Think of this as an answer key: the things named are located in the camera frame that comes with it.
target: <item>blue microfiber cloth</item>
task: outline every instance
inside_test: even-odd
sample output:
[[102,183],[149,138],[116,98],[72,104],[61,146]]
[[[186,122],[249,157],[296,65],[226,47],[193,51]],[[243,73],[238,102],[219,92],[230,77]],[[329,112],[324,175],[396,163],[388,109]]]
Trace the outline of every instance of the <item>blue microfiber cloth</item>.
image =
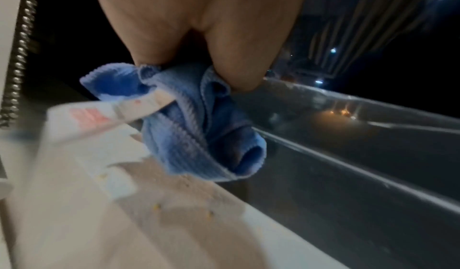
[[104,101],[145,95],[159,87],[176,101],[145,117],[142,136],[153,156],[173,175],[231,181],[259,170],[265,140],[230,97],[230,87],[204,64],[181,64],[162,70],[116,63],[80,79]]

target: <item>label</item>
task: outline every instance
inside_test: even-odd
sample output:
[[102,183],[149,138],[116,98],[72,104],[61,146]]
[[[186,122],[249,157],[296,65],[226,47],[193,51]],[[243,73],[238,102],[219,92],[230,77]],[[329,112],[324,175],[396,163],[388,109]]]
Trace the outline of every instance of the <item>label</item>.
[[175,100],[164,90],[118,102],[78,102],[58,105],[47,112],[51,143],[82,139],[157,112]]

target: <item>hand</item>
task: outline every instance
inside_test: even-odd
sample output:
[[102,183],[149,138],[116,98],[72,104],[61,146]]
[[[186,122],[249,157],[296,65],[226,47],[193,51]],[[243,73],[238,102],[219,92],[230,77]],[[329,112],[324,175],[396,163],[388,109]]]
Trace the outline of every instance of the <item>hand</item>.
[[287,39],[303,0],[99,0],[139,64],[164,64],[184,36],[199,32],[218,74],[236,90],[255,88]]

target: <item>cleaning cloth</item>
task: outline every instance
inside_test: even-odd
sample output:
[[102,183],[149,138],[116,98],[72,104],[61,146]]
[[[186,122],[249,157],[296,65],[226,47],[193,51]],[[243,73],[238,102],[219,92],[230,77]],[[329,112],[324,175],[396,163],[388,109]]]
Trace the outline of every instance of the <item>cleaning cloth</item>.
[[265,140],[230,97],[230,87],[199,63],[161,69],[125,63],[97,68],[80,82],[103,101],[133,99],[156,88],[176,101],[143,118],[142,137],[167,173],[231,181],[259,170]]

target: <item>spiral cord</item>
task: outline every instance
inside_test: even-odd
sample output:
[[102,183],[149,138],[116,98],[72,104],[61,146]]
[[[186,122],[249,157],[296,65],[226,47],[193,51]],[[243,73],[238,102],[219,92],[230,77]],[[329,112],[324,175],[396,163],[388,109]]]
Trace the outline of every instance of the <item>spiral cord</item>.
[[21,0],[19,5],[10,62],[8,64],[0,107],[0,128],[2,129],[9,128],[18,117],[18,105],[27,67],[27,57],[29,54],[30,38],[34,28],[37,1]]

